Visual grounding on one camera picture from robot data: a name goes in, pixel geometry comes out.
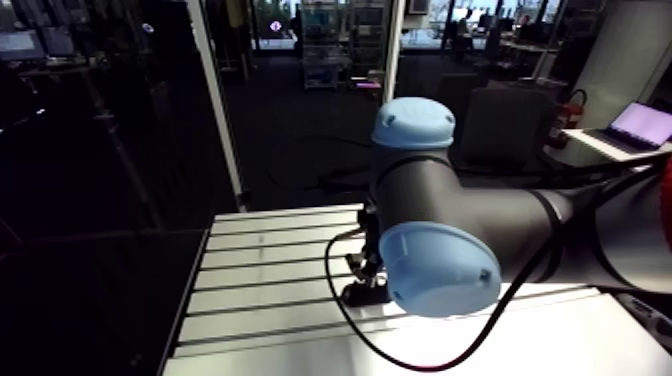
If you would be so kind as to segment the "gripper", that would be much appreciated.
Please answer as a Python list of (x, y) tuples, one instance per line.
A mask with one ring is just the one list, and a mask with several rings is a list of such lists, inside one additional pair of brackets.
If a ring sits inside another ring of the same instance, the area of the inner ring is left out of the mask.
[(365, 235), (362, 247), (363, 268), (380, 269), (383, 265), (379, 252), (380, 228), (377, 209), (371, 203), (366, 203), (358, 211), (358, 224)]

